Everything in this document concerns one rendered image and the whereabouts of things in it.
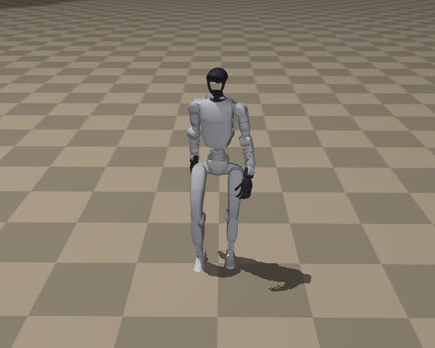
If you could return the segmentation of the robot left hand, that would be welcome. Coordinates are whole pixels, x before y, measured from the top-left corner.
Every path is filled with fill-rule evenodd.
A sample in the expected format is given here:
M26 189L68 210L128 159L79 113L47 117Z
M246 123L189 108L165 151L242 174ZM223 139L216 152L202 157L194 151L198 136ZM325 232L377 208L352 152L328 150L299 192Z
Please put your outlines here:
M246 167L244 169L244 179L242 180L242 182L235 188L235 191L241 186L241 190L239 192L239 194L236 197L239 197L239 199L248 199L251 195L252 192L252 180L251 178L253 178L254 175L248 175L248 168ZM243 193L242 193L243 192ZM242 194L242 195L241 195Z

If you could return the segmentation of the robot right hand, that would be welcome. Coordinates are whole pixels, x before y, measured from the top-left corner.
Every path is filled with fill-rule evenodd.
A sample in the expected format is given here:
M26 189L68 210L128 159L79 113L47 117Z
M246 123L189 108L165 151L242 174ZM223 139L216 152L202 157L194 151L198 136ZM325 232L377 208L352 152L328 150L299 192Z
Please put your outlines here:
M199 157L197 156L197 155L195 155L194 157L193 157L193 161L190 159L190 170L192 171L192 168L193 168L193 166L195 166L195 164L197 164L198 163L198 160L199 160Z

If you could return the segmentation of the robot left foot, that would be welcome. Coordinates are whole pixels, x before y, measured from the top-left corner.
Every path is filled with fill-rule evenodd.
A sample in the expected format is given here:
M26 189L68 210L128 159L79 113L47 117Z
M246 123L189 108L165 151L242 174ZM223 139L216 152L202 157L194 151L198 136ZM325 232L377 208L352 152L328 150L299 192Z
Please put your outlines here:
M236 267L236 259L235 259L234 251L233 254L231 254L231 251L229 251L229 254L228 254L228 250L226 251L225 267L227 269L234 269Z

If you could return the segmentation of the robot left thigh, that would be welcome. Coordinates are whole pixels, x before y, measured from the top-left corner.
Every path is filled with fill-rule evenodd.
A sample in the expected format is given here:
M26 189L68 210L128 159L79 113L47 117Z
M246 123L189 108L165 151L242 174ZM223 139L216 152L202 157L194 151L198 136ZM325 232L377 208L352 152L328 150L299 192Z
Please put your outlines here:
M244 170L240 165L229 162L228 163L228 209L226 210L226 218L225 220L230 221L231 218L238 219L239 216L239 205L240 199L236 197L240 190L241 186L235 191L235 188L242 182L244 179Z

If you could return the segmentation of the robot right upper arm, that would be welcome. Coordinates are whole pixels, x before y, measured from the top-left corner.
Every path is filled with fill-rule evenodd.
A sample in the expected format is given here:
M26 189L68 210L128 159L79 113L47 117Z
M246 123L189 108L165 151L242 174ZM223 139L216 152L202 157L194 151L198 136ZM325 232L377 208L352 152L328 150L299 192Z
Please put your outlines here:
M193 139L198 139L201 136L200 131L200 116L199 105L202 99L195 99L188 106L191 127L187 131L187 135Z

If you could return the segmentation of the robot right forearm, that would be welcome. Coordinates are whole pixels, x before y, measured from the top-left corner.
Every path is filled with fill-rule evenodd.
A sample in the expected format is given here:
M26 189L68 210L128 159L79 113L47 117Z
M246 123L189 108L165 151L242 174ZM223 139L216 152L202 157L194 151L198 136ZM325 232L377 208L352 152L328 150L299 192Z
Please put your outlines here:
M188 141L190 142L190 158L193 161L193 157L197 155L199 157L199 137L198 139L193 139L188 136Z

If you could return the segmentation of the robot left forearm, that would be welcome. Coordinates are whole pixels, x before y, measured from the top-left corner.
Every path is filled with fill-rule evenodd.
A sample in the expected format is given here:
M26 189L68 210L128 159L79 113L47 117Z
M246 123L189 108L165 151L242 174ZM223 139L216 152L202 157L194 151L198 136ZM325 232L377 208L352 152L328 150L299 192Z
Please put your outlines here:
M249 142L250 142L250 147L245 147L245 149L243 149L243 153L244 153L244 158L245 159L245 167L248 168L248 175L254 175L254 167L256 165L256 162L254 160L254 145L253 145L253 141L252 141L252 137L249 135Z

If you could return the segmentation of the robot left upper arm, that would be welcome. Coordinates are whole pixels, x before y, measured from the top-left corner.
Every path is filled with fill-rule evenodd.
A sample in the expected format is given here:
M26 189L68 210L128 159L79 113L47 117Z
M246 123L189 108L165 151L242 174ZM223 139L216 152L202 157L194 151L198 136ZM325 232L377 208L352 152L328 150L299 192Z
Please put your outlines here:
M238 117L239 129L241 131L241 136L239 137L239 142L241 146L250 146L249 135L250 135L250 124L249 124L249 110L245 104L233 102L233 113Z

